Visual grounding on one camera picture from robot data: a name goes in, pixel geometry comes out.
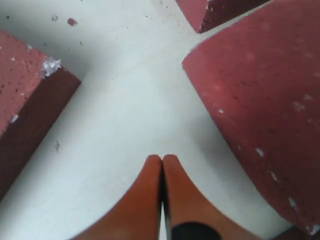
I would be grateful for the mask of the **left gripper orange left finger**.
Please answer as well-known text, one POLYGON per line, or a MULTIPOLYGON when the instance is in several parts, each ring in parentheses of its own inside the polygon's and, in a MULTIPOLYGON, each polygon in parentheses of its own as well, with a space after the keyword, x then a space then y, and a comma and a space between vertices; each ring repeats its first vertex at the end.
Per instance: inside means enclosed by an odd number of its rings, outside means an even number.
POLYGON ((74 240, 157 240, 161 222, 162 160, 147 157, 124 196, 74 240))

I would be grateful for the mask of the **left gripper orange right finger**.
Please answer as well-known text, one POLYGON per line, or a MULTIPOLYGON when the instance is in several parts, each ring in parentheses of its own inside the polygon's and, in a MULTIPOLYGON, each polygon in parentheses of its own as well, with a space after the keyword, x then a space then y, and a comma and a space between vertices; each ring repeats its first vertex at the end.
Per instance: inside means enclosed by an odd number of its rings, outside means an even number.
POLYGON ((200 192, 177 156, 162 160, 162 200, 169 240, 257 240, 200 192))

